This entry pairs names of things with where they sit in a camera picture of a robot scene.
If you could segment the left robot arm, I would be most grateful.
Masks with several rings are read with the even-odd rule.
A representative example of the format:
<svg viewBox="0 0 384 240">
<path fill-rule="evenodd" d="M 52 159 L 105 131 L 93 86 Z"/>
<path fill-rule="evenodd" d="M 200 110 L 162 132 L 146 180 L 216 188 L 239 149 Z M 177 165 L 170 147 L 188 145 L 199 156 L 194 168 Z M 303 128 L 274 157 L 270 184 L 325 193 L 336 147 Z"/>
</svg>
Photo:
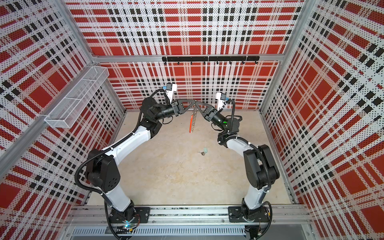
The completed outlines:
<svg viewBox="0 0 384 240">
<path fill-rule="evenodd" d="M 175 100 L 159 104 L 153 97 L 145 98 L 135 128 L 116 143 L 103 150 L 92 150 L 85 162 L 76 170 L 74 178 L 78 187 L 99 194 L 105 203 L 107 222 L 117 219 L 132 222 L 140 219 L 134 202 L 121 187 L 121 162 L 141 144 L 154 138 L 165 118 L 184 114 L 192 107 L 200 108 L 196 100 Z"/>
</svg>

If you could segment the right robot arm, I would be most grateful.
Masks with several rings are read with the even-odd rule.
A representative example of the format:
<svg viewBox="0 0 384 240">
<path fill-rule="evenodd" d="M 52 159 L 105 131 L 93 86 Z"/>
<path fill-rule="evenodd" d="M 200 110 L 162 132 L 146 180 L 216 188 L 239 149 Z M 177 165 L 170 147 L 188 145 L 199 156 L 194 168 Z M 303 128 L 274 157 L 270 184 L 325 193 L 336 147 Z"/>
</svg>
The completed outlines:
<svg viewBox="0 0 384 240">
<path fill-rule="evenodd" d="M 240 209 L 230 214 L 230 221 L 271 221 L 272 207 L 264 198 L 280 173 L 270 148 L 267 145 L 255 146 L 238 135 L 243 118 L 236 115 L 234 109 L 225 117 L 211 105 L 196 102 L 196 106 L 205 120 L 218 127 L 218 144 L 244 157 L 250 186 Z"/>
</svg>

